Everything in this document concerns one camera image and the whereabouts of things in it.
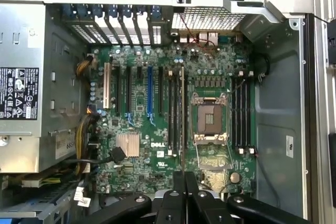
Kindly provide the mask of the thin metal locking lever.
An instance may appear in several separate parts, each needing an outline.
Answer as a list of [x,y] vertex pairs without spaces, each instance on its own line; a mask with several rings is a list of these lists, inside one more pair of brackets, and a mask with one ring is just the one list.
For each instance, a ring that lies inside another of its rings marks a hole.
[[196,150],[196,159],[197,165],[200,170],[204,170],[204,145],[200,145],[197,142],[194,142],[195,150]]
[[229,95],[234,94],[244,83],[246,79],[244,78],[232,78],[231,79],[231,87],[228,92]]

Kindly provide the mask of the green Dell motherboard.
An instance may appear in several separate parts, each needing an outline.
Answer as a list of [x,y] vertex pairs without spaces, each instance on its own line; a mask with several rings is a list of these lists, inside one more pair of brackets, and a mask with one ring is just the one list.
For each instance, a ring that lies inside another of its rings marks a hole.
[[[116,135],[138,133],[140,136],[140,156],[126,157],[119,163],[109,162],[94,167],[95,191],[104,196],[124,196],[151,194],[173,186],[173,173],[182,172],[181,162],[181,66],[184,76],[188,75],[188,149],[185,149],[185,172],[192,172],[199,188],[213,190],[222,198],[233,194],[252,195],[256,191],[255,155],[250,155],[248,145],[243,155],[232,148],[232,95],[228,92],[232,78],[247,80],[252,70],[249,56],[251,45],[246,42],[222,42],[211,47],[202,44],[172,44],[166,47],[151,46],[105,46],[94,47],[90,73],[89,111],[99,115],[92,132],[91,144],[95,145],[93,157],[107,158],[116,147]],[[111,65],[110,108],[103,108],[104,63]],[[116,67],[121,67],[121,112],[116,114]],[[131,81],[131,122],[127,118],[127,66],[132,70]],[[137,67],[142,67],[143,78],[138,80]],[[153,123],[147,116],[148,66],[153,67]],[[158,112],[158,68],[163,67],[163,113]],[[173,155],[168,156],[168,71],[172,70],[172,123]],[[174,75],[178,80],[178,136],[179,148],[174,154]],[[227,146],[233,168],[223,171],[200,170],[197,165],[193,130],[196,128],[196,108],[191,105],[192,93],[217,96],[227,95]],[[239,184],[229,180],[232,172],[241,175]]]

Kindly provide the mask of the blue expansion slot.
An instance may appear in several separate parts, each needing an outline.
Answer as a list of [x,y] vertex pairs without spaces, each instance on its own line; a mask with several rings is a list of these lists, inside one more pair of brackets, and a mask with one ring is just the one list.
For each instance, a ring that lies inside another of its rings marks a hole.
[[147,69],[147,74],[148,74],[148,91],[147,91],[147,95],[148,95],[148,101],[147,101],[147,116],[151,122],[151,124],[153,123],[153,67],[152,66],[148,66]]

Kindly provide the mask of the white power connector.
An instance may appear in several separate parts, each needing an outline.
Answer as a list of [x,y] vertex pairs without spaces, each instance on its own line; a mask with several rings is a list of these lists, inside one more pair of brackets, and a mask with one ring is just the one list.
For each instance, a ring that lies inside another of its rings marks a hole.
[[43,178],[28,177],[22,179],[23,188],[40,188],[42,186]]

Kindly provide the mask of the silver chipset heatsink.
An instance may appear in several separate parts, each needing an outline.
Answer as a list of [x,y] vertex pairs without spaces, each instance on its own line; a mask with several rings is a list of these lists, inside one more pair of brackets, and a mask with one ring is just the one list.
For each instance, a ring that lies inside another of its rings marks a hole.
[[116,135],[116,147],[122,148],[126,157],[140,156],[140,136],[138,133]]

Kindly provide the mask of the blue card retainer clip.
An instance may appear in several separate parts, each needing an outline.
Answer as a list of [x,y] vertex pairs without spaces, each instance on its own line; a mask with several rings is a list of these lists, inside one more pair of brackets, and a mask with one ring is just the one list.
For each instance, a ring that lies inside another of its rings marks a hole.
[[150,15],[151,15],[151,21],[153,21],[153,22],[161,21],[162,20],[161,6],[160,5],[152,5],[150,7]]
[[88,21],[91,19],[91,15],[88,13],[87,4],[77,4],[77,12],[80,21]]
[[94,21],[96,23],[101,23],[103,21],[103,5],[102,4],[93,4],[92,5],[92,14]]
[[62,4],[62,20],[64,22],[73,22],[76,20],[76,11],[73,4]]
[[118,6],[115,4],[108,5],[107,13],[109,18],[118,18]]
[[120,21],[123,23],[125,20],[132,19],[132,5],[121,5]]

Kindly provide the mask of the open metal PC case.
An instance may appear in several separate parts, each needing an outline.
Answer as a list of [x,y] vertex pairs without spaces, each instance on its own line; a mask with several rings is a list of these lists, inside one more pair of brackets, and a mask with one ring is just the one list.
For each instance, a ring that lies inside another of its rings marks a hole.
[[[202,44],[222,42],[251,45],[250,65],[255,76],[256,191],[252,195],[270,205],[310,220],[317,212],[313,195],[314,15],[279,21],[265,0],[0,0],[0,4],[44,4],[59,11],[62,24],[86,47],[75,74],[85,89],[86,106],[75,130],[75,154],[39,173],[72,173],[76,187],[91,198],[92,211],[122,198],[95,191],[94,167],[119,163],[125,153],[119,147],[104,159],[93,157],[92,132],[99,115],[89,111],[90,73],[94,47]],[[62,4],[73,4],[76,20],[62,20]],[[91,19],[80,21],[77,4],[87,4]],[[103,5],[103,21],[96,23],[92,5]],[[118,18],[109,18],[107,7],[118,6]],[[132,19],[120,21],[121,5],[132,5]],[[151,21],[150,7],[161,6],[162,20]]]

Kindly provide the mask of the CPU socket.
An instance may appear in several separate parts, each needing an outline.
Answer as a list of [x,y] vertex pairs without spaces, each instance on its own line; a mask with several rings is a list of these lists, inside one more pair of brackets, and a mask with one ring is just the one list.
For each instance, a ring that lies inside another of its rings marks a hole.
[[191,105],[196,108],[196,128],[193,130],[196,145],[227,144],[227,103],[225,93],[217,96],[192,93]]

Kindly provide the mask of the small black box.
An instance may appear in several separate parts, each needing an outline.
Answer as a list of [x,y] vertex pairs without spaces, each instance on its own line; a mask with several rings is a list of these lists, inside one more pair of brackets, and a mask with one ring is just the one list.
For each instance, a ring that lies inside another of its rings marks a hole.
[[328,62],[336,65],[336,19],[327,24]]

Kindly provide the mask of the metal socket cover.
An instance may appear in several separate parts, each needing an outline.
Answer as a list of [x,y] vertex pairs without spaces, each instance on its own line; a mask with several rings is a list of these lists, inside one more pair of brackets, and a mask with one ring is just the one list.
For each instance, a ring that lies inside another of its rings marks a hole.
[[227,145],[204,145],[204,170],[223,171],[233,168],[232,156]]

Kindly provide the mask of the white expansion slot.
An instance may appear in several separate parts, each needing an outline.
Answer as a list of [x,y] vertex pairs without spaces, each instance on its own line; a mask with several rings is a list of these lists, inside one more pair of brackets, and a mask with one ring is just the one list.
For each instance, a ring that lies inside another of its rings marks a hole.
[[110,81],[111,81],[111,65],[109,62],[104,63],[103,73],[103,108],[110,108]]

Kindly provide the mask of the long black expansion slot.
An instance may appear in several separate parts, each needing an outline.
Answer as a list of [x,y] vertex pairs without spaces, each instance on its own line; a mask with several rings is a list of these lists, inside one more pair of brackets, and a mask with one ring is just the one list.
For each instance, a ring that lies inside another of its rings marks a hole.
[[131,122],[131,81],[132,81],[132,70],[130,66],[127,66],[126,68],[126,74],[127,74],[127,118],[128,121]]
[[122,86],[122,81],[121,81],[121,67],[117,66],[116,69],[116,114],[120,115],[121,112],[121,86]]
[[158,68],[158,112],[159,115],[162,115],[163,113],[163,67]]

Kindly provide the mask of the grey corner bracket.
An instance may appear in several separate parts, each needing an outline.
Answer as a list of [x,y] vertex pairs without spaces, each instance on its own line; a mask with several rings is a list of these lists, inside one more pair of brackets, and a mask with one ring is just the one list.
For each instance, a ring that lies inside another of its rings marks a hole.
[[313,0],[265,0],[264,6],[281,22],[314,12]]

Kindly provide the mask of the grey metal disk bay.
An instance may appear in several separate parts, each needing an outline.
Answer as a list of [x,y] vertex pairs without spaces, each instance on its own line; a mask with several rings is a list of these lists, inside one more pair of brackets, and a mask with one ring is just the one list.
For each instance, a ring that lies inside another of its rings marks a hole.
[[[43,178],[40,188],[23,188],[22,179]],[[74,224],[87,213],[73,200],[72,173],[0,176],[0,224]]]

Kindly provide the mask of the grey power supply unit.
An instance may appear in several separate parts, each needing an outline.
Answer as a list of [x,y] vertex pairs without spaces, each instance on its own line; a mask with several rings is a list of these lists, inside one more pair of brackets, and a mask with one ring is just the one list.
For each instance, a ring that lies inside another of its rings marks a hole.
[[86,52],[44,4],[0,4],[0,173],[39,173],[75,154]]

